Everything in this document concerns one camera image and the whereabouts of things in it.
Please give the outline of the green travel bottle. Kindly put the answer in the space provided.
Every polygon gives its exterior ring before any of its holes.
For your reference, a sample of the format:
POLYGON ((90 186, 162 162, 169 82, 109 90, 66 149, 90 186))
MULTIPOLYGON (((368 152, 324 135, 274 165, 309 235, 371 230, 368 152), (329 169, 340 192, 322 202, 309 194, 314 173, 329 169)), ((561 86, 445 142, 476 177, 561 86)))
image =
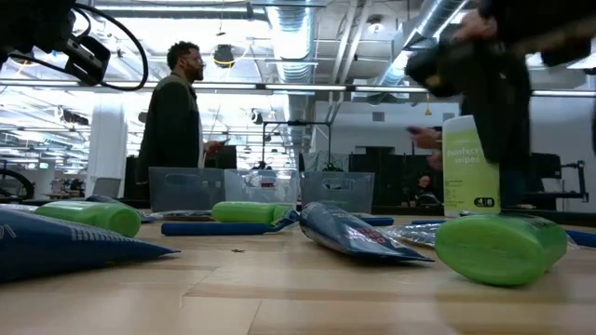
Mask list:
POLYGON ((100 227, 126 237, 135 237, 142 225, 135 209, 115 203, 63 200, 38 207, 34 213, 100 227))
POLYGON ((275 203, 223 201, 213 206, 211 216, 219 222, 275 225, 291 210, 292 206, 275 203))
POLYGON ((469 215, 442 223, 435 235, 443 263, 493 286, 535 282, 566 254, 567 245, 559 224, 531 215, 469 215))

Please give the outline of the black equipment stand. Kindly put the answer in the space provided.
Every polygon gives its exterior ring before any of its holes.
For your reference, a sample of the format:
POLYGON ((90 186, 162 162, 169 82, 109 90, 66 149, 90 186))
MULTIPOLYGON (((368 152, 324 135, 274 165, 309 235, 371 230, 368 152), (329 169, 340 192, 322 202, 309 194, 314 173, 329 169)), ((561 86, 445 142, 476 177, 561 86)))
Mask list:
POLYGON ((555 210, 558 199, 580 199, 584 203, 589 202, 589 192, 586 188, 585 165, 583 160, 563 164, 557 154, 531 155, 531 174, 528 181, 527 193, 525 196, 532 205, 539 209, 555 210), (562 170, 564 168, 574 169, 578 177, 578 191, 547 191, 543 180, 555 180, 562 184, 562 170))

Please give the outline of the green disinfecting wipes canister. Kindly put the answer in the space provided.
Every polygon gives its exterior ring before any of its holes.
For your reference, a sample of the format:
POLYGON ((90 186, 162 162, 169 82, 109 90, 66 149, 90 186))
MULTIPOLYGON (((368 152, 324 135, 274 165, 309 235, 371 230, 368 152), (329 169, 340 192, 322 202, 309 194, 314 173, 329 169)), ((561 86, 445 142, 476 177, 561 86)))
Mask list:
POLYGON ((441 155, 447 217, 500 212, 499 167, 485 159, 472 115, 444 122, 441 155))

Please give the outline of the white pillar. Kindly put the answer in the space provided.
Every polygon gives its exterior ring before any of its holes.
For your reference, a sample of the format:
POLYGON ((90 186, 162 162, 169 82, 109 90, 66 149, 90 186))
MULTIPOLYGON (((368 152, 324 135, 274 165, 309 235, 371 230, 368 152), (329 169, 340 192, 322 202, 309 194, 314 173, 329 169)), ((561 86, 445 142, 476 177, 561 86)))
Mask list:
POLYGON ((94 194, 99 179, 118 180, 115 196, 122 195, 126 174, 128 124, 125 104, 116 95, 100 95, 91 115, 86 196, 94 194))

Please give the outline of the black background cabinet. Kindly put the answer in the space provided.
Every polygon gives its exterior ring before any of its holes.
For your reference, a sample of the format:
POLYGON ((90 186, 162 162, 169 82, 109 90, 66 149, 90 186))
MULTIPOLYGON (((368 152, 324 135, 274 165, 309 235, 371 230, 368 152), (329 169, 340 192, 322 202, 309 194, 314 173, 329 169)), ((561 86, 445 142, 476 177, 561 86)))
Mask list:
POLYGON ((146 200, 150 199, 149 183, 137 182, 137 161, 138 158, 130 155, 126 159, 126 172, 124 179, 124 197, 131 200, 146 200))

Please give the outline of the grey background laptop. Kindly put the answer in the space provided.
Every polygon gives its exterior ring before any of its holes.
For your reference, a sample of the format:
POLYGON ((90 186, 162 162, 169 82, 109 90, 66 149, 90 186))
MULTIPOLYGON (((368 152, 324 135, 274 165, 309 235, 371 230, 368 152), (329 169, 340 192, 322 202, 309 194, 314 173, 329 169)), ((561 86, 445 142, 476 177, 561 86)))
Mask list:
POLYGON ((120 179, 105 177, 97 178, 95 180, 91 194, 117 198, 120 191, 120 184, 120 179))

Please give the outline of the dark grey storage bin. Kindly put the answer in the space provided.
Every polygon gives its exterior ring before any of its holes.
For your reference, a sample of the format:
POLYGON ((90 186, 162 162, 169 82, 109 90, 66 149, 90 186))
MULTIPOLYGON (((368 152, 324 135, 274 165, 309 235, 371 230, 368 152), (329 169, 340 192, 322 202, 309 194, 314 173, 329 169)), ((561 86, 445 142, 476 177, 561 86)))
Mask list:
POLYGON ((149 181, 154 212, 210 210, 225 200, 222 169, 150 167, 149 181))

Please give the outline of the clear plastic storage bin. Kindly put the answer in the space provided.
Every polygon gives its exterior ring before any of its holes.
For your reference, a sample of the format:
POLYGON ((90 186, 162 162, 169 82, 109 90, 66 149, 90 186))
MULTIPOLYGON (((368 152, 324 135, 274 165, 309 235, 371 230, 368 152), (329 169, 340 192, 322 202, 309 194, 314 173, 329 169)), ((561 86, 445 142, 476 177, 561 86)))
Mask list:
POLYGON ((226 169, 223 174, 227 201, 297 204, 300 175, 296 170, 226 169))

